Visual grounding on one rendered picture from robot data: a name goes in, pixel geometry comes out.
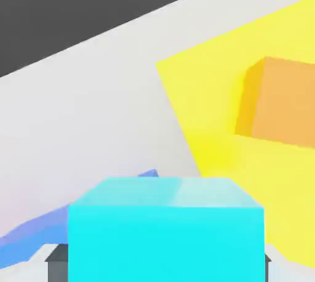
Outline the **large blue box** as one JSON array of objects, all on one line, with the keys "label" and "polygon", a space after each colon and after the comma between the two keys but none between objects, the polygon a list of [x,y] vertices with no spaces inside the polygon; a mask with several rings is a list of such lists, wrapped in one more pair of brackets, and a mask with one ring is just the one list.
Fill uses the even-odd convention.
[{"label": "large blue box", "polygon": [[53,243],[69,243],[71,255],[82,245],[102,259],[111,253],[115,261],[132,257],[127,240],[110,240],[102,228],[105,219],[100,208],[107,185],[102,181],[72,204],[27,221],[0,238],[0,268],[28,261],[43,245]]}]

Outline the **small orange cube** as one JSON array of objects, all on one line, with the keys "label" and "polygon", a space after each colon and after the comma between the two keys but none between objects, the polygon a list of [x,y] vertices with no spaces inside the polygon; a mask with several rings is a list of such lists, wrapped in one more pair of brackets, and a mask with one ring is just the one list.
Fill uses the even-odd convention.
[{"label": "small orange cube", "polygon": [[315,148],[315,64],[264,57],[251,66],[234,132]]}]

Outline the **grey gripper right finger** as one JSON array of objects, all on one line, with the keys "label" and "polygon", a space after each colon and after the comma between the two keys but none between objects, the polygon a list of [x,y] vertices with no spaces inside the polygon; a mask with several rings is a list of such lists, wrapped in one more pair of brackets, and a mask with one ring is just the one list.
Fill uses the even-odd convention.
[{"label": "grey gripper right finger", "polygon": [[272,244],[265,244],[265,253],[271,259],[269,282],[315,282],[315,268],[286,259]]}]

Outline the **large yellow box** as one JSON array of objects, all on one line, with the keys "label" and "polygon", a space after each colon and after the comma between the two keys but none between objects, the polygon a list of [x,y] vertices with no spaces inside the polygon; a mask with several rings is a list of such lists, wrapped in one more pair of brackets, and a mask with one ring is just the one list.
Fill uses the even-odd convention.
[{"label": "large yellow box", "polygon": [[315,63],[315,0],[301,0],[156,67],[201,175],[229,177],[265,209],[266,242],[315,268],[315,149],[234,134],[247,68]]}]

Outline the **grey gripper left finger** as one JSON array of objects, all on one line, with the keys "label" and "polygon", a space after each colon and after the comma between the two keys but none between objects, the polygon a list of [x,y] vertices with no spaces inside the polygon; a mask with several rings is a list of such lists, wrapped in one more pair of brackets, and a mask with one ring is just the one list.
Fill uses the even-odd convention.
[{"label": "grey gripper left finger", "polygon": [[0,268],[0,282],[68,282],[68,245],[43,245],[29,260]]}]

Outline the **small cyan cube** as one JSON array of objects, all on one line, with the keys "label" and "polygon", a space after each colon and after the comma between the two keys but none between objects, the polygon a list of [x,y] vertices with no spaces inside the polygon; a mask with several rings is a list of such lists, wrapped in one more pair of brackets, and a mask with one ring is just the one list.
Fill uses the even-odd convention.
[{"label": "small cyan cube", "polygon": [[264,209],[228,178],[106,178],[70,205],[68,282],[265,282]]}]

